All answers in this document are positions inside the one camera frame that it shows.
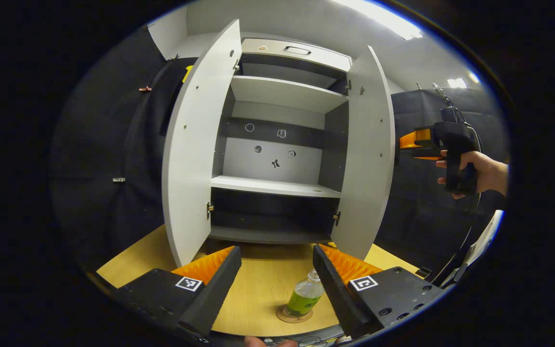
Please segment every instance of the drawer handle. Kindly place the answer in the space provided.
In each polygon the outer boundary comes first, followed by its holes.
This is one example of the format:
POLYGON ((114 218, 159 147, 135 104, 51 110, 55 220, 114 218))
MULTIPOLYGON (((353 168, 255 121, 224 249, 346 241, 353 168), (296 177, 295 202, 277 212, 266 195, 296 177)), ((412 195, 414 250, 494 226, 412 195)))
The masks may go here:
POLYGON ((308 51, 305 48, 299 48, 299 47, 294 47, 294 46, 286 46, 286 48, 284 48, 284 50, 289 49, 289 48, 297 48, 297 49, 301 49, 302 51, 308 51))

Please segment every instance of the coaster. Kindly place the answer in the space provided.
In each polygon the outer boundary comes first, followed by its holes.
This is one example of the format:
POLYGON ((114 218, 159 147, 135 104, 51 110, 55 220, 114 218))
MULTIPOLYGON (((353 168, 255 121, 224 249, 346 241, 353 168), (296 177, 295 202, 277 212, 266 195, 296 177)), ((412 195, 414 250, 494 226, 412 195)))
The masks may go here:
POLYGON ((312 315, 314 314, 314 310, 312 309, 305 316, 291 317, 291 316, 286 314, 286 305, 282 305, 282 306, 278 307, 277 309, 278 309, 278 310, 276 310, 277 318, 280 318, 280 320, 283 320, 286 323, 302 323, 303 321, 306 321, 306 320, 312 318, 312 315))

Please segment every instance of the open cabinet door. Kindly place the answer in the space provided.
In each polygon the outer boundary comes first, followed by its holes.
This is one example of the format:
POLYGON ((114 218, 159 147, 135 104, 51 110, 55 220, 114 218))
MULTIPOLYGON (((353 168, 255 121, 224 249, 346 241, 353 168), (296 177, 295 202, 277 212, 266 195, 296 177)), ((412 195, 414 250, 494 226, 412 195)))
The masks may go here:
POLYGON ((222 107, 241 58, 234 20, 200 55, 172 108, 162 163, 162 205, 168 242, 178 267, 192 261, 211 231, 207 203, 222 107))
POLYGON ((381 226, 395 158, 395 121, 387 78, 372 47, 346 74, 348 150, 339 220, 331 239, 344 253, 361 260, 370 251, 381 226))

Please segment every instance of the bottle cap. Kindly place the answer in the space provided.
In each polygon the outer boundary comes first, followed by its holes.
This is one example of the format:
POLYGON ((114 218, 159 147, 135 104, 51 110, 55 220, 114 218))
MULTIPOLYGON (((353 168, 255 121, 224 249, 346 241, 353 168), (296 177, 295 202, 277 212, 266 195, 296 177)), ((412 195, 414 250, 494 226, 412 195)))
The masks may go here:
POLYGON ((318 277, 318 273, 316 270, 311 270, 308 274, 308 279, 312 282, 320 282, 320 277, 318 277))

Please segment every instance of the table surface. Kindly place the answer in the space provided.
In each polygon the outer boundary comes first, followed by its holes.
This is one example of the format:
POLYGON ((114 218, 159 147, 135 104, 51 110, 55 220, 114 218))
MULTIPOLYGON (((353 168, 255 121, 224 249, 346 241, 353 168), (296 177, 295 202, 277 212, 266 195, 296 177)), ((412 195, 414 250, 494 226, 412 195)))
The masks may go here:
MULTIPOLYGON (((233 242, 207 239, 194 260, 231 246, 233 242)), ((249 244, 241 248, 241 268, 226 296, 213 330, 251 336, 303 334, 338 324, 326 294, 314 306, 314 315, 302 323, 286 323, 276 317, 276 309, 288 302, 299 281, 312 270, 313 244, 249 244)), ((408 264, 375 244, 365 261, 382 269, 408 264)), ((168 245, 165 226, 160 226, 127 250, 104 264, 97 273, 119 288, 153 268, 176 268, 168 245)))

